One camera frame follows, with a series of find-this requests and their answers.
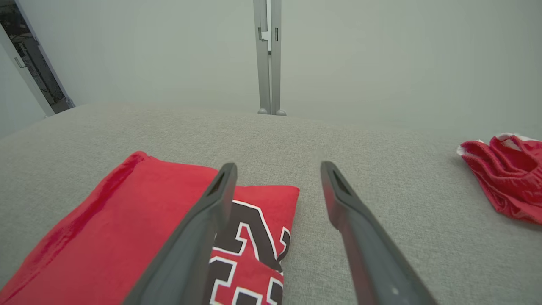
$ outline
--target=red cloth with white trim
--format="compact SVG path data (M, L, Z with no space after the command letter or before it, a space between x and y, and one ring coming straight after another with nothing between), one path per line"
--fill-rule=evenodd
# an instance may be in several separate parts
M542 142L501 134L489 145L468 141L457 153L467 162L499 213L542 224Z
M120 304L217 173L135 152L39 242L0 291L0 303ZM235 188L227 230L215 239L204 301L281 302L280 260L298 195L292 186ZM219 270L228 271L223 282L216 261L235 265Z

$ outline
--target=red garment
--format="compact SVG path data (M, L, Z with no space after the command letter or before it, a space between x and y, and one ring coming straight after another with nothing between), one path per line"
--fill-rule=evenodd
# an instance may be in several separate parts
M212 168L164 162L135 152L40 241L0 291L0 303L121 303L217 173ZM280 302L283 276L261 262L266 258L276 268L280 257L275 263L269 262L274 254L265 252L269 247L262 241L259 220L244 217L251 211L258 213L254 207L259 207L273 247L280 255L287 248L281 242L281 234L283 228L288 232L292 229L298 195L299 189L292 186L236 187L234 198L238 203L232 207L230 220L233 225L236 221L251 224L241 226L240 238L236 240L234 236L233 242L228 235L215 239L231 250L236 242L243 244L241 238L248 240L241 255L213 250L211 262L236 263L229 288L217 281L217 301L231 303L237 290L238 298L253 291L252 295L262 295L262 303L268 302L269 281L273 278L280 285L273 286L274 294L269 296ZM240 206L241 212L233 211ZM254 258L247 227L258 245L260 260Z
M542 224L542 142L502 134L457 149L499 213Z

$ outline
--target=white partition panel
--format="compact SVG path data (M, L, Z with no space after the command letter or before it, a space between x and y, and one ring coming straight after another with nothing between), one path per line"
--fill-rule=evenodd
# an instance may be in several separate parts
M289 116L542 138L542 2L291 0Z
M259 109L251 0L19 3L76 106Z

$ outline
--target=textured gray tablecloth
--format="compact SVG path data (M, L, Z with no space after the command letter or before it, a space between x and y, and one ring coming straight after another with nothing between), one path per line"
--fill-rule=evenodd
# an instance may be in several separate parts
M497 214L455 155L467 139L362 130L172 105L92 104L0 141L0 286L62 217L129 154L215 168L239 185L301 189L282 265L285 303L353 303L319 162L336 163L443 304L540 304L542 227Z

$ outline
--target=red fabric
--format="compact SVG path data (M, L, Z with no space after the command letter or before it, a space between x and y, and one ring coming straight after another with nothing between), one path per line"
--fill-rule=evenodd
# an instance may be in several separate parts
M468 141L461 147L497 212L542 224L542 142L503 134L489 145Z
M0 291L0 303L121 303L216 174L135 152L39 242ZM234 198L266 213L275 247L282 251L280 230L291 231L298 195L291 186L238 186ZM279 272L250 260L250 253L244 252L246 261L234 257L235 285L219 286L218 301L230 303L229 290L237 286L267 293L270 276L283 282Z

